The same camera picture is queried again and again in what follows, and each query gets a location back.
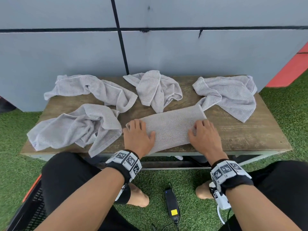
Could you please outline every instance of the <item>person's left arm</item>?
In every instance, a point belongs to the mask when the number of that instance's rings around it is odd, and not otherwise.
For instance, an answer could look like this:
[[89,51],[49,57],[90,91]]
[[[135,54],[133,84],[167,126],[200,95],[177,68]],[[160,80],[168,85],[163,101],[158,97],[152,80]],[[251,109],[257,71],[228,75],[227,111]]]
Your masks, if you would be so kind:
[[[145,122],[133,120],[123,129],[125,149],[141,159],[154,146],[155,132],[148,137]],[[123,175],[114,168],[105,168],[71,194],[35,231],[96,231],[113,205],[121,187]]]

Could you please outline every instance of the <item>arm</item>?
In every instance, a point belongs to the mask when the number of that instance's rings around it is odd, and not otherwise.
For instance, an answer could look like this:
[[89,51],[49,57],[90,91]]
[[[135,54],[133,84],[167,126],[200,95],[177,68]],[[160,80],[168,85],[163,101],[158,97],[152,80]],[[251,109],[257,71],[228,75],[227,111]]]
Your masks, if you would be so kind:
[[[196,136],[189,130],[190,143],[203,154],[210,165],[220,159],[228,159],[222,150],[221,139],[213,123],[197,121]],[[269,201],[255,186],[239,185],[228,189],[226,196],[244,231],[300,230],[279,208]]]
[[[150,138],[145,122],[133,120],[130,129],[123,129],[125,149],[141,159],[154,146],[155,132]],[[121,187],[123,175],[113,168],[105,168],[71,194],[35,231],[96,231],[113,205]]]

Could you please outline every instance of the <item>red panel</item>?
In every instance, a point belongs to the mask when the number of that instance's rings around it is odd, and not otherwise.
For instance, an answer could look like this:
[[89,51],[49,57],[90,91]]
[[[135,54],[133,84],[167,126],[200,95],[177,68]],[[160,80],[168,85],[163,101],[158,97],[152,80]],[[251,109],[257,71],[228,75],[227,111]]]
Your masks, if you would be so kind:
[[296,54],[266,87],[287,87],[306,69],[308,69],[308,54]]
[[301,50],[298,51],[299,53],[308,53],[308,42],[302,47]]

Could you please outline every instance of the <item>gray towel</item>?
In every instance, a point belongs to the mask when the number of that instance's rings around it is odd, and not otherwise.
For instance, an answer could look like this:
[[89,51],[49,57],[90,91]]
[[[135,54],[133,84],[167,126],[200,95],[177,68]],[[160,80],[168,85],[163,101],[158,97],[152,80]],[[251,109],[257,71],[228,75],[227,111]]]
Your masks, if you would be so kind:
[[69,114],[41,121],[27,133],[37,151],[55,149],[76,143],[85,147],[93,143],[89,155],[94,157],[122,134],[119,111],[97,104],[83,104]]
[[120,113],[129,110],[137,99],[137,95],[113,82],[100,80],[92,75],[59,75],[56,86],[44,94],[45,100],[56,95],[76,96],[92,93],[105,105],[115,105]]
[[140,120],[147,124],[147,133],[156,132],[151,153],[189,143],[188,130],[196,120],[206,119],[200,105],[153,114]]
[[123,78],[136,87],[141,103],[145,106],[151,105],[156,113],[162,113],[172,100],[183,98],[179,83],[160,74],[159,70],[129,74]]
[[202,110],[218,105],[241,122],[247,121],[256,109],[254,94],[257,87],[251,76],[198,78],[193,84],[196,93],[202,98]]

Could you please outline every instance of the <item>black pants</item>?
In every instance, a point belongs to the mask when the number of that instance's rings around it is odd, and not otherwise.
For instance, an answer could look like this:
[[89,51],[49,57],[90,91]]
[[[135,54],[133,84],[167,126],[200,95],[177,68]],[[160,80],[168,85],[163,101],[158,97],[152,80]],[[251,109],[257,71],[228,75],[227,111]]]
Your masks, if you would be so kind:
[[[100,169],[80,156],[62,152],[52,157],[42,169],[42,187],[47,214],[52,213],[75,190],[95,176]],[[255,186],[302,230],[308,230],[308,163],[279,161],[249,173]],[[126,204],[127,188],[116,203]],[[229,219],[230,229],[241,230],[235,216]],[[138,230],[111,207],[99,230]],[[229,228],[224,225],[222,231]]]

